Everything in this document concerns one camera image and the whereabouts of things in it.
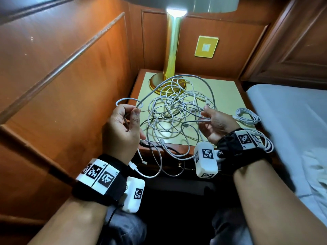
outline fingernail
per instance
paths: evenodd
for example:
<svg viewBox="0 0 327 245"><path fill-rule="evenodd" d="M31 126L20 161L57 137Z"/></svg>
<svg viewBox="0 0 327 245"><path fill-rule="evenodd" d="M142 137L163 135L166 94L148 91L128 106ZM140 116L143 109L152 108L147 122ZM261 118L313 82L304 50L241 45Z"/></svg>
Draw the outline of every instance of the fingernail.
<svg viewBox="0 0 327 245"><path fill-rule="evenodd" d="M141 110L140 110L139 108L136 108L136 109L134 110L134 112L135 112L136 115L140 115Z"/></svg>

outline lamp base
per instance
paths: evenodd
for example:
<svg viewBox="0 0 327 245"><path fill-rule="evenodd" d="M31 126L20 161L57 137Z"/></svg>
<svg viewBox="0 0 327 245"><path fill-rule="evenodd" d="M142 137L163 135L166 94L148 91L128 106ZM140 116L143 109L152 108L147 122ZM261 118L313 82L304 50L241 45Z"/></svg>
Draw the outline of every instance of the lamp base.
<svg viewBox="0 0 327 245"><path fill-rule="evenodd" d="M165 76L164 76L164 73L163 72L159 72L159 73L154 74L150 78L150 81L149 81L150 88L152 90L154 90L159 84L161 84L164 81L164 78L165 78ZM184 79L174 79L173 81L175 82L174 85L177 86L177 81L178 81L178 84L183 89L186 89L186 81ZM179 92L179 89L178 88L171 89L170 87L171 87L171 83L164 84L163 86L161 86L160 88L158 88L155 91L155 93L156 94L160 94L160 92L161 92L161 95L165 95L165 94L172 94L174 92Z"/></svg>

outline light switch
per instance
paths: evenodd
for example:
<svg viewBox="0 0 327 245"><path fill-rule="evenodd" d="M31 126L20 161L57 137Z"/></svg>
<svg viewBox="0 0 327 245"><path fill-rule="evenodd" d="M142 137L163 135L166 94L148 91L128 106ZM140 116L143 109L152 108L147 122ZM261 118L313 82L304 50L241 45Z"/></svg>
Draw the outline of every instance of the light switch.
<svg viewBox="0 0 327 245"><path fill-rule="evenodd" d="M199 36L194 56L212 58L215 53L219 38Z"/></svg>

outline gold lamp stand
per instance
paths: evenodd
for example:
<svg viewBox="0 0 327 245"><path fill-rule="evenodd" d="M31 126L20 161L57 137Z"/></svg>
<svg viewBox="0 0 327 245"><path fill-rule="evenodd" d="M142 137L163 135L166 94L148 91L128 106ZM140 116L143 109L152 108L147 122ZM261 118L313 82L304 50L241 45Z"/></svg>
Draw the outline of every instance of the gold lamp stand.
<svg viewBox="0 0 327 245"><path fill-rule="evenodd" d="M156 73L150 78L149 85L152 90L154 90L164 80L175 75L175 62L178 48L178 40L180 37L181 21L185 14L186 11L184 10L167 9L167 44L165 65L163 68L163 72ZM186 89L186 81L184 79L174 79L174 82L176 85L178 82L178 84L183 89ZM159 87L155 92L157 94L160 94L161 92L162 95L165 95L166 93L173 93L174 90L170 87L171 83L164 84L163 86Z"/></svg>

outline hand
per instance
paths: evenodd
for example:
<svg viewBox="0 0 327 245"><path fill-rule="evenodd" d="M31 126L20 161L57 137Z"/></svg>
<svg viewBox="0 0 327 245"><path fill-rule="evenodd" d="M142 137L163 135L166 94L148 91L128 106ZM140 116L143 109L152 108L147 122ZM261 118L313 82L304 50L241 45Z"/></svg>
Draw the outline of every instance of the hand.
<svg viewBox="0 0 327 245"><path fill-rule="evenodd" d="M126 165L132 160L139 146L140 138L146 139L140 130L141 110L132 105L118 105L104 126L102 135L103 152ZM130 120L124 124L124 116Z"/></svg>
<svg viewBox="0 0 327 245"><path fill-rule="evenodd" d="M204 106L201 115L211 118L210 122L199 122L199 129L209 142L217 144L228 133L240 128L231 115Z"/></svg>

